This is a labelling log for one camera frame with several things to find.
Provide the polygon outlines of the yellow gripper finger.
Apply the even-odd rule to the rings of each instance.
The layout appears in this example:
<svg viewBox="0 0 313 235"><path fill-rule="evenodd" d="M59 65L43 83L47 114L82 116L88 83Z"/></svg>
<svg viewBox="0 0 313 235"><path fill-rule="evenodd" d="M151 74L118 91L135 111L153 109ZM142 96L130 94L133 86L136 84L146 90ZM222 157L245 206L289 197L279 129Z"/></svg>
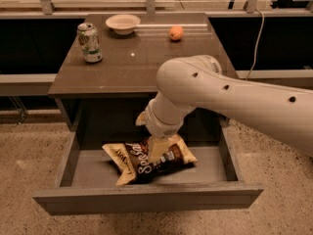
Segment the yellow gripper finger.
<svg viewBox="0 0 313 235"><path fill-rule="evenodd" d="M135 124L137 126L142 126L146 124L146 115L144 112L140 113L136 118Z"/></svg>
<svg viewBox="0 0 313 235"><path fill-rule="evenodd" d="M166 153L173 144L172 138L157 138L151 136L148 139L148 159L150 163L160 160L162 155Z"/></svg>

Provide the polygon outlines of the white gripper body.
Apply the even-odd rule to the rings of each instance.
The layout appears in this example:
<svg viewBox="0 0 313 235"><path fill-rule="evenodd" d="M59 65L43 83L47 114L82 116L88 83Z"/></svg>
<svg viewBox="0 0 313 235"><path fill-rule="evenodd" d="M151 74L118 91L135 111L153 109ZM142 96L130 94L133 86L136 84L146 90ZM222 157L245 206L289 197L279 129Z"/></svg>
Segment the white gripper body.
<svg viewBox="0 0 313 235"><path fill-rule="evenodd" d="M181 112L170 102L153 99L144 110L145 126L157 138L168 138L183 124Z"/></svg>

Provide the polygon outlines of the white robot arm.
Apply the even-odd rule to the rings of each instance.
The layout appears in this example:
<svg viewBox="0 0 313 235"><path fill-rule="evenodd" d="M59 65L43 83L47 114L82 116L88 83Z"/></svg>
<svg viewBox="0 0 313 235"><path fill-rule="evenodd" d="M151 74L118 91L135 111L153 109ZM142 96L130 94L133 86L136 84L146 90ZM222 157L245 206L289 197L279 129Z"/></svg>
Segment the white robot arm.
<svg viewBox="0 0 313 235"><path fill-rule="evenodd" d="M197 108L214 111L313 156L313 91L239 80L208 55L175 58L156 73L157 94L136 119L171 137Z"/></svg>

